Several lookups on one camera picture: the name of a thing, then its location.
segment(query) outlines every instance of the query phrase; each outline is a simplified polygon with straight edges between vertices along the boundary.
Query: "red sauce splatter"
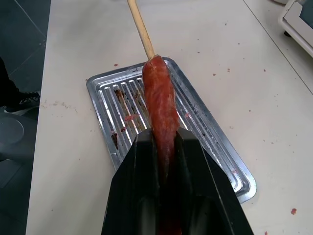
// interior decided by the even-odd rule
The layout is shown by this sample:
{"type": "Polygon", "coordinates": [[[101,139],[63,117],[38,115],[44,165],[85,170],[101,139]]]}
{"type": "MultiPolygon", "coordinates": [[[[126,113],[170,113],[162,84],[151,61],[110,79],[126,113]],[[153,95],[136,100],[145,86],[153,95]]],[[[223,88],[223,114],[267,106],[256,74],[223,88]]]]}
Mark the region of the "red sauce splatter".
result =
{"type": "Polygon", "coordinates": [[[297,209],[296,208],[292,208],[291,212],[292,215],[295,215],[297,213],[297,209]]]}
{"type": "Polygon", "coordinates": [[[132,114],[132,115],[126,116],[125,121],[131,121],[138,116],[139,116],[138,114],[132,114]]]}

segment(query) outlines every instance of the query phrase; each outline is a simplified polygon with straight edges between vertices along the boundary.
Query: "aluminum tray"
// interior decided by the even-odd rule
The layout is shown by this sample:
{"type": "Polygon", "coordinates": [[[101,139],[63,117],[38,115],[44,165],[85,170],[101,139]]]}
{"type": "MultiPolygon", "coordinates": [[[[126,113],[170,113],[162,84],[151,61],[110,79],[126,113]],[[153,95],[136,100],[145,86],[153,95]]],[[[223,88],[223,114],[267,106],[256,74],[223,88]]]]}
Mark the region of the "aluminum tray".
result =
{"type": "MultiPolygon", "coordinates": [[[[249,200],[256,193],[253,176],[178,65],[170,58],[163,59],[176,90],[181,127],[193,132],[227,174],[239,202],[249,200]]],[[[126,156],[135,136],[150,127],[143,96],[143,65],[106,72],[87,81],[115,170],[126,156]]]]}

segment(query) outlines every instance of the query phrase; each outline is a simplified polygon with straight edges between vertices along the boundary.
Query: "black sneaker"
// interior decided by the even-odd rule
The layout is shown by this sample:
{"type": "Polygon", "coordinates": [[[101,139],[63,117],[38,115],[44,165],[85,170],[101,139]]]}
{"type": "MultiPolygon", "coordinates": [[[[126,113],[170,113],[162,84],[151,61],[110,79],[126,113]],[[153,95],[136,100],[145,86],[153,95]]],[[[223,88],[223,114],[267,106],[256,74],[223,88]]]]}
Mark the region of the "black sneaker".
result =
{"type": "Polygon", "coordinates": [[[39,107],[40,92],[20,93],[21,100],[18,105],[4,106],[5,113],[23,115],[31,109],[39,107]]]}

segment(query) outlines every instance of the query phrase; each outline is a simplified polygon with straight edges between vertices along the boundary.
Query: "wooden stick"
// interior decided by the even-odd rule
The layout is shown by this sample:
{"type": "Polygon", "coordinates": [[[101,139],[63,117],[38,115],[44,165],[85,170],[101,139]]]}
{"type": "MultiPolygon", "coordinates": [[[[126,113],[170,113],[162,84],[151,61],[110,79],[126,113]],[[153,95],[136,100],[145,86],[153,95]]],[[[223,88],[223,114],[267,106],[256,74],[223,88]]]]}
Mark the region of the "wooden stick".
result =
{"type": "Polygon", "coordinates": [[[145,24],[143,23],[142,17],[140,15],[136,0],[127,0],[128,6],[132,12],[133,19],[135,21],[138,33],[141,38],[141,42],[143,44],[143,47],[145,48],[148,60],[153,58],[155,56],[155,52],[153,51],[153,47],[147,32],[147,29],[145,27],[145,24]]]}

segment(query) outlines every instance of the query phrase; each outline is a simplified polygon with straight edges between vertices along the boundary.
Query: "white table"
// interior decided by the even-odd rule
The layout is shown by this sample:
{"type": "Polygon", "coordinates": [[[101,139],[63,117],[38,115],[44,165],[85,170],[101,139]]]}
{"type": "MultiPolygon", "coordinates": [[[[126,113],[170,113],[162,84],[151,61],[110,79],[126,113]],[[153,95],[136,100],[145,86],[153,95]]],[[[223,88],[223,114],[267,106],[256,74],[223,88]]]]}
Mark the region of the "white table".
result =
{"type": "MultiPolygon", "coordinates": [[[[313,96],[245,3],[138,4],[255,177],[254,233],[312,234],[313,96]]],[[[52,0],[27,235],[100,234],[114,169],[86,79],[145,60],[125,0],[52,0]]]]}

